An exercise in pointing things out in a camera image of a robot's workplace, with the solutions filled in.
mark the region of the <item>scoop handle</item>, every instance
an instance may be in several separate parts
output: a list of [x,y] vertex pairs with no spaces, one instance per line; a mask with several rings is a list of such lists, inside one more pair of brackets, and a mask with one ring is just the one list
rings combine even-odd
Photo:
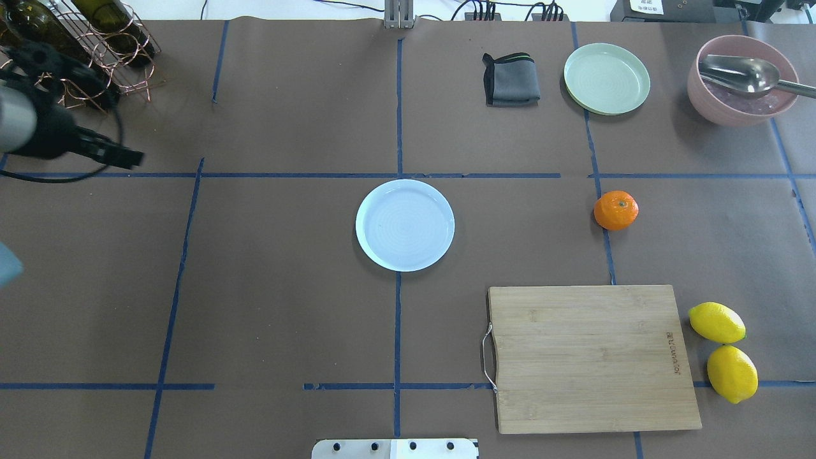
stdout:
[[788,82],[785,80],[779,80],[779,82],[776,83],[776,87],[777,89],[785,92],[792,92],[800,96],[816,99],[816,87],[808,86],[806,84],[799,84],[798,82]]

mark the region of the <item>pink bowl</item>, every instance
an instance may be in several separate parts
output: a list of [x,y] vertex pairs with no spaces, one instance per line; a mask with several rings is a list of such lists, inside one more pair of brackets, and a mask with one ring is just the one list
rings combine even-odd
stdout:
[[796,101],[795,94],[773,89],[770,94],[764,96],[775,97],[778,101],[770,113],[751,114],[729,107],[717,99],[714,94],[708,90],[705,83],[703,83],[703,79],[700,78],[697,64],[703,57],[709,54],[765,59],[779,68],[779,77],[781,79],[799,82],[799,77],[796,75],[796,71],[793,69],[791,62],[788,61],[781,52],[769,44],[744,35],[723,35],[722,37],[713,38],[700,48],[700,51],[694,58],[694,62],[691,63],[689,81],[686,84],[691,104],[708,121],[722,126],[752,126],[790,109]]

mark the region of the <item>light blue object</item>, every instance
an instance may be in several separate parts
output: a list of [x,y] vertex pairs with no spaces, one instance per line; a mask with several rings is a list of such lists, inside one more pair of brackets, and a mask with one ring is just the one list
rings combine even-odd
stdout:
[[23,272],[23,264],[11,253],[8,247],[0,243],[0,287],[9,283]]
[[454,213],[442,194],[418,180],[373,189],[357,210],[357,240],[378,265],[416,271],[436,263],[454,238]]
[[643,62],[609,43],[592,43],[573,51],[564,64],[564,82],[579,105],[602,115],[636,109],[651,88]]

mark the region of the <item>brown table surface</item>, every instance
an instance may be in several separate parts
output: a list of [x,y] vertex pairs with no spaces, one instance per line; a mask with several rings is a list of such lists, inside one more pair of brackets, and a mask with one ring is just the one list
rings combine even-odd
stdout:
[[[144,165],[0,180],[0,240],[26,269],[0,290],[0,456],[296,458],[318,439],[454,436],[486,459],[812,457],[816,385],[798,381],[816,380],[816,103],[734,129],[685,94],[699,47],[740,24],[148,26],[169,81],[122,103]],[[745,31],[816,81],[815,27]],[[563,64],[590,42],[643,60],[639,109],[586,115],[567,95]],[[481,55],[515,51],[536,60],[542,99],[487,107]],[[419,272],[379,267],[354,234],[361,200],[396,178],[456,215],[450,250]],[[641,215],[605,234],[591,208],[611,189]],[[486,289],[613,280],[674,286],[703,428],[500,435]],[[707,383],[716,344],[687,321],[702,301],[747,324],[761,387],[739,405]]]

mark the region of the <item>bowl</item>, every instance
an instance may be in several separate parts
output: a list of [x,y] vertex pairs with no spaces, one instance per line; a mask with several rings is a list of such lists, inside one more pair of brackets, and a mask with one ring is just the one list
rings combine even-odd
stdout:
[[708,121],[721,126],[753,126],[790,109],[796,102],[796,95],[790,92],[773,89],[759,99],[750,99],[732,94],[714,83],[704,82],[697,65],[709,54],[765,59],[779,68],[780,79],[799,82],[791,62],[768,43],[744,35],[713,38],[698,51],[691,63],[686,84],[691,104]]

